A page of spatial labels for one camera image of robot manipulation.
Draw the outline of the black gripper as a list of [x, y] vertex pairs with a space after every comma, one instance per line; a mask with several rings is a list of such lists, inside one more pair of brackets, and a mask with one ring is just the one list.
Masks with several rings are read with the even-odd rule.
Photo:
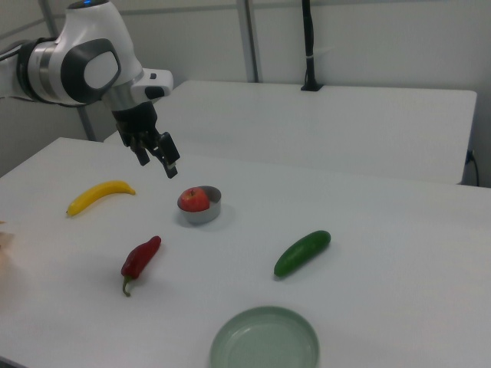
[[126, 147], [130, 147], [139, 164], [145, 166], [150, 161], [147, 150], [163, 165], [169, 179], [178, 173], [176, 162], [180, 153], [168, 132], [158, 133], [156, 129], [157, 112], [151, 102], [144, 102], [126, 110], [113, 111], [117, 130]]

